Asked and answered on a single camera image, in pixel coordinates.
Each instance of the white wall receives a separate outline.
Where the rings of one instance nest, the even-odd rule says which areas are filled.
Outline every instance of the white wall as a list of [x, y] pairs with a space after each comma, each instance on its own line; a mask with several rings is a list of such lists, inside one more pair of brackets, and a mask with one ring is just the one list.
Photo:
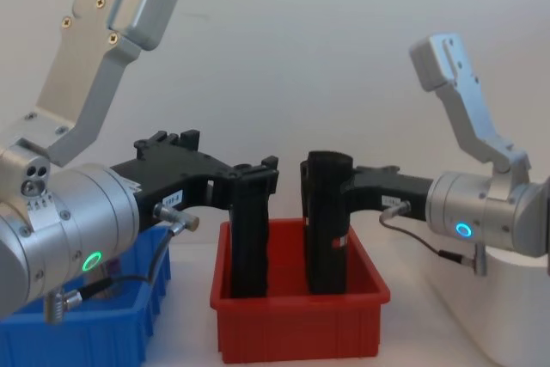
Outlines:
[[[72, 0], [0, 5], [4, 127], [37, 99]], [[498, 129], [528, 150], [543, 180], [549, 28], [547, 0], [180, 0], [161, 46], [127, 70], [99, 141], [73, 163], [122, 162], [138, 138], [200, 129], [201, 150], [227, 163], [280, 157], [277, 217], [300, 214], [298, 164], [309, 150], [424, 176], [486, 172], [459, 152], [407, 55], [427, 34], [456, 31]], [[225, 215], [201, 214], [192, 239], [216, 239]]]

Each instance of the white table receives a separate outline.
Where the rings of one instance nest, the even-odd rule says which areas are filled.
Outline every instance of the white table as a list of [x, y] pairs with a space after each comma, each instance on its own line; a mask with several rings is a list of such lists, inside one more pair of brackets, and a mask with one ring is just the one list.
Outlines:
[[[373, 215], [354, 217], [354, 228], [391, 290], [382, 310], [382, 343], [376, 358], [270, 366], [495, 367], [456, 324], [415, 266], [415, 241], [384, 231]], [[172, 281], [156, 321], [144, 367], [224, 365], [217, 353], [216, 314], [210, 290], [217, 246], [174, 244]]]

